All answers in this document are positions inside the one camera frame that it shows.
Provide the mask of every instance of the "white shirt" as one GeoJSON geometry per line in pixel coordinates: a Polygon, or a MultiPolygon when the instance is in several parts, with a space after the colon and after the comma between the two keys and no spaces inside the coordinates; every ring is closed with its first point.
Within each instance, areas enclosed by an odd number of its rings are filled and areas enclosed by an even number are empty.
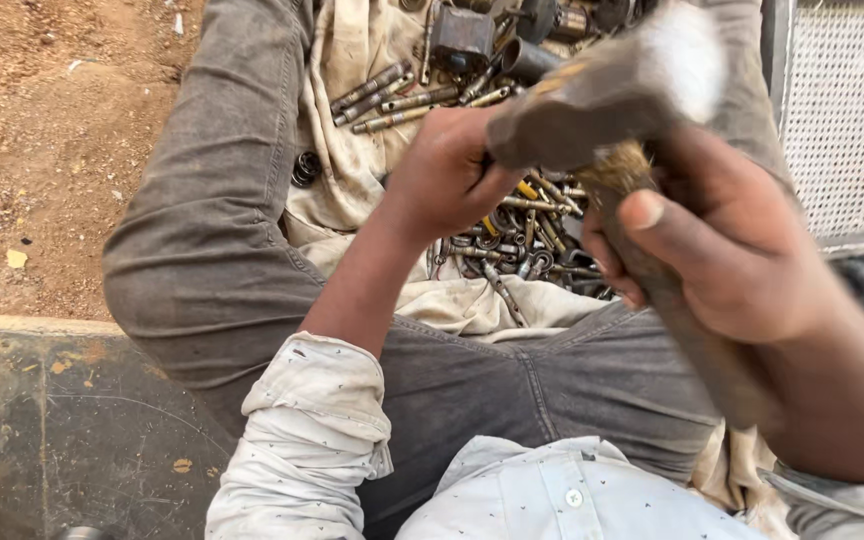
{"type": "MultiPolygon", "coordinates": [[[[393,472],[378,361],[302,332],[279,349],[242,405],[248,415],[205,526],[209,540],[363,538],[355,487],[393,472]]],[[[864,538],[864,486],[762,472],[802,538],[864,538]]],[[[397,537],[714,540],[762,538],[598,437],[523,448],[475,437],[397,537]]]]}

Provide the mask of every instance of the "scratched metal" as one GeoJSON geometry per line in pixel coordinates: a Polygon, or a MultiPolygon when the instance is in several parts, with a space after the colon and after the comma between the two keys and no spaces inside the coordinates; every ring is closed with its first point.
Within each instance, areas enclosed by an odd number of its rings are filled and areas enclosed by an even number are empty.
{"type": "Polygon", "coordinates": [[[0,538],[195,539],[235,442],[124,337],[0,332],[0,538]]]}

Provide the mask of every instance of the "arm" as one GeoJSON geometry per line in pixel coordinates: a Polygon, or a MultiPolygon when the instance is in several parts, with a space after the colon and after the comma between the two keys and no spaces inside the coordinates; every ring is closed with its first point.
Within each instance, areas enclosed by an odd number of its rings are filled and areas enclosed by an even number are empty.
{"type": "Polygon", "coordinates": [[[385,199],[243,402],[246,431],[209,507],[206,538],[362,538],[355,488],[392,472],[377,358],[409,269],[521,178],[500,167],[483,175],[491,115],[426,116],[385,199]]]}
{"type": "MultiPolygon", "coordinates": [[[[688,208],[630,195],[618,211],[630,238],[678,271],[703,324],[755,350],[780,401],[781,423],[760,426],[779,459],[864,483],[864,313],[760,167],[696,128],[657,150],[666,192],[688,208]]],[[[627,303],[644,305],[594,216],[584,240],[627,303]]]]}

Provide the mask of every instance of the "shirt button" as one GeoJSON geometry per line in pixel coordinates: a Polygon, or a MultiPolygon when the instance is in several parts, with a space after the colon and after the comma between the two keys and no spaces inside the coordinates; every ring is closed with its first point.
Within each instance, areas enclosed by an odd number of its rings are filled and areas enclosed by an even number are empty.
{"type": "Polygon", "coordinates": [[[582,506],[582,494],[579,493],[576,489],[568,490],[568,493],[565,494],[565,502],[573,508],[577,509],[582,506]]]}

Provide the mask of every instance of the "wooden handle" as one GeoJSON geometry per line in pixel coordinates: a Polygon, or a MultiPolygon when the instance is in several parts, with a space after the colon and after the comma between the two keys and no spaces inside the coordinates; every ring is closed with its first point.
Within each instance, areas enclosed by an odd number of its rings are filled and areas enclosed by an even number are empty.
{"type": "Polygon", "coordinates": [[[608,158],[576,171],[575,178],[588,193],[591,209],[601,216],[608,243],[626,272],[642,288],[669,335],[704,380],[726,421],[739,429],[774,425],[779,421],[779,405],[756,369],[754,350],[699,322],[683,297],[682,278],[642,251],[618,222],[616,210],[626,196],[637,190],[659,190],[650,168],[639,143],[626,141],[608,158]]]}

